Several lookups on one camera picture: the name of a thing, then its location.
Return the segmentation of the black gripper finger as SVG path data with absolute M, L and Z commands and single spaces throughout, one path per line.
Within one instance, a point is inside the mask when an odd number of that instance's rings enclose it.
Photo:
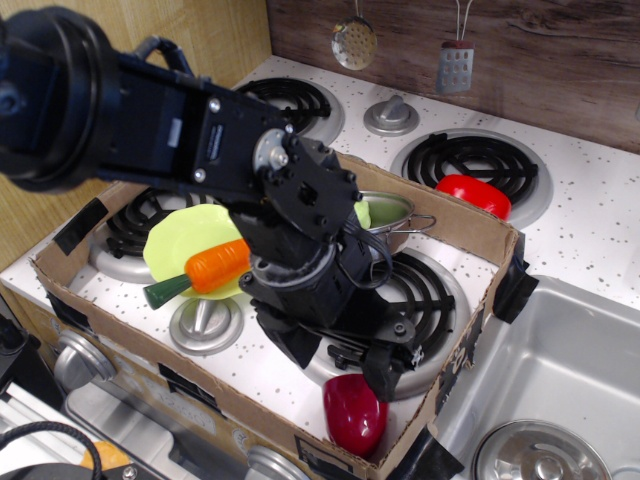
M 361 350 L 364 378 L 381 402 L 396 399 L 404 373 L 414 368 L 417 327 L 408 302 L 389 302 L 375 290 L 358 290 L 348 301 L 329 333 Z
M 253 307 L 257 322 L 268 339 L 299 368 L 306 369 L 316 354 L 321 337 L 264 302 L 254 299 Z

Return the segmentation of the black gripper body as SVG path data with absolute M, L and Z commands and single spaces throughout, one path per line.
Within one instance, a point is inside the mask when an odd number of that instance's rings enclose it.
M 250 256 L 241 290 L 295 319 L 307 330 L 330 329 L 358 290 L 384 285 L 393 270 L 388 247 L 361 228 L 356 213 L 327 245 L 294 268 Z

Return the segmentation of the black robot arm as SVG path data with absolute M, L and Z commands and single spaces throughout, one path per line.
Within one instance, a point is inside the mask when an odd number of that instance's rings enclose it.
M 416 365 L 415 328 L 378 292 L 392 257 L 359 224 L 355 175 L 275 107 L 195 77 L 168 40 L 121 53 L 62 7 L 3 20 L 1 171 L 32 192 L 99 178 L 211 196 L 251 252 L 241 289 L 293 362 L 325 336 L 358 342 L 382 402 Z

